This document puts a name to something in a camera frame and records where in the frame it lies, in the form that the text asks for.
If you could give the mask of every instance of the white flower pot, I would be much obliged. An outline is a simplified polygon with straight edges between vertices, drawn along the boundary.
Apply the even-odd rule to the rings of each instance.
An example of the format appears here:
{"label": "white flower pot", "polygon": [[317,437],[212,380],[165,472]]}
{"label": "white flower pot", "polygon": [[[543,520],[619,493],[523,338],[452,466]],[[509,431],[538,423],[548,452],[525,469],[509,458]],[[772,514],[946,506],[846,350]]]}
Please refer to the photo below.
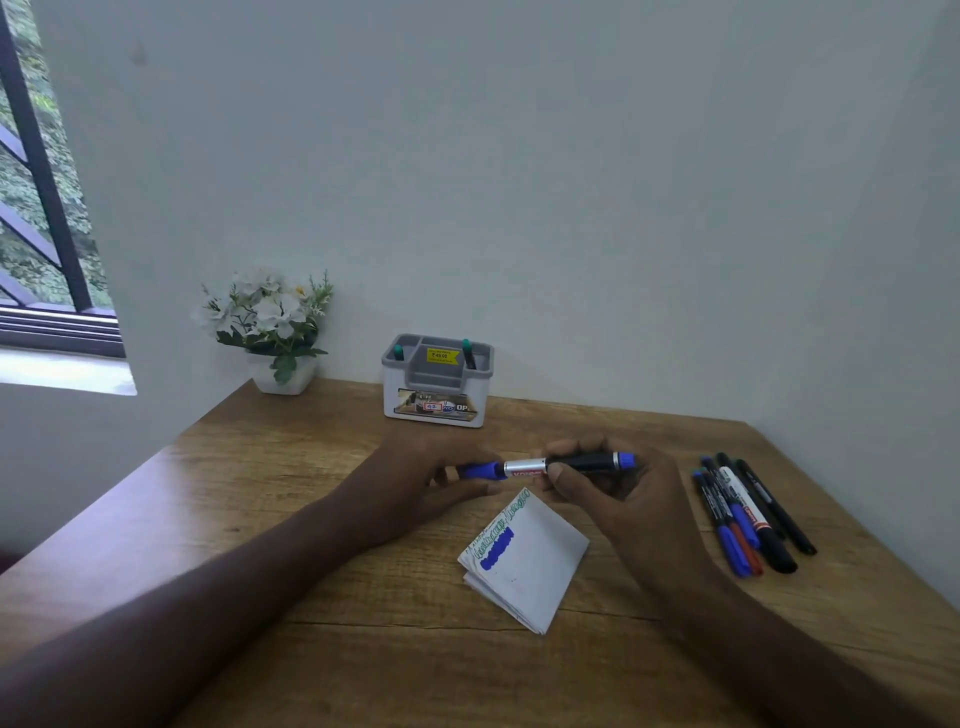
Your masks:
{"label": "white flower pot", "polygon": [[247,364],[250,367],[250,376],[253,383],[261,392],[268,395],[298,395],[313,380],[317,373],[317,359],[312,356],[298,356],[297,369],[294,370],[290,381],[278,384],[274,379],[275,370],[270,368],[275,356],[261,353],[247,352]]}

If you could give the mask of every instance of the wall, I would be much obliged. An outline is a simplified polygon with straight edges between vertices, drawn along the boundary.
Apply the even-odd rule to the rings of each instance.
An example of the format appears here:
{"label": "wall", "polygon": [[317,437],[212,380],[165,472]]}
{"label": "wall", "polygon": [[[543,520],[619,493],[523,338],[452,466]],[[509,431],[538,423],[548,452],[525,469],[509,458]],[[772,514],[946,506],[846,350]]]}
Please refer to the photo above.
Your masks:
{"label": "wall", "polygon": [[936,28],[756,423],[960,605],[960,5]]}
{"label": "wall", "polygon": [[330,270],[330,376],[427,331],[496,394],[752,419],[942,7],[35,4],[140,394],[0,387],[25,546],[244,378],[187,314],[251,262]]}

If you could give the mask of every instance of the blue scribble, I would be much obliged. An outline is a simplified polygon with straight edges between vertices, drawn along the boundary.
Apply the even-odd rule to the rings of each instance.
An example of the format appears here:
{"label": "blue scribble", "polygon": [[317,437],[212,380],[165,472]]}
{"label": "blue scribble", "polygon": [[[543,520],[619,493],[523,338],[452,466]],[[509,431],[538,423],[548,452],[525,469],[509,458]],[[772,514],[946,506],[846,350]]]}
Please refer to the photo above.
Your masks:
{"label": "blue scribble", "polygon": [[493,542],[490,550],[487,551],[487,555],[484,557],[483,561],[480,562],[480,566],[483,567],[484,571],[489,571],[493,568],[496,560],[500,558],[500,554],[507,550],[507,544],[513,538],[514,532],[510,530],[509,526],[504,530],[503,533],[496,537],[496,541]]}

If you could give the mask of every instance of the paper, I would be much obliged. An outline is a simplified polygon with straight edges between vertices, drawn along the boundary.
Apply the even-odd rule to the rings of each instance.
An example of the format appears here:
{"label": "paper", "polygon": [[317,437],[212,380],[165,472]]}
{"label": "paper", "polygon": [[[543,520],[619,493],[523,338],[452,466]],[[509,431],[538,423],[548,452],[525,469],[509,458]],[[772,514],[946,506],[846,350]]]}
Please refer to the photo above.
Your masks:
{"label": "paper", "polygon": [[586,536],[524,488],[457,561],[473,590],[543,635],[588,544]]}

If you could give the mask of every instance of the desk organizer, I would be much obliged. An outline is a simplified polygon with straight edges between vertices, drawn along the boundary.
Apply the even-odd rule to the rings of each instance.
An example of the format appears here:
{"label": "desk organizer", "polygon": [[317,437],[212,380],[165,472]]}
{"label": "desk organizer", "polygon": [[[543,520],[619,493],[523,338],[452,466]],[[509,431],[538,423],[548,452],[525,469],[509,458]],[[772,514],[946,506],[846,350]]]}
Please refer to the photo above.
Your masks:
{"label": "desk organizer", "polygon": [[[493,347],[471,342],[467,367],[462,339],[401,333],[383,354],[383,414],[425,423],[483,426],[493,376]],[[403,348],[403,360],[394,354]]]}

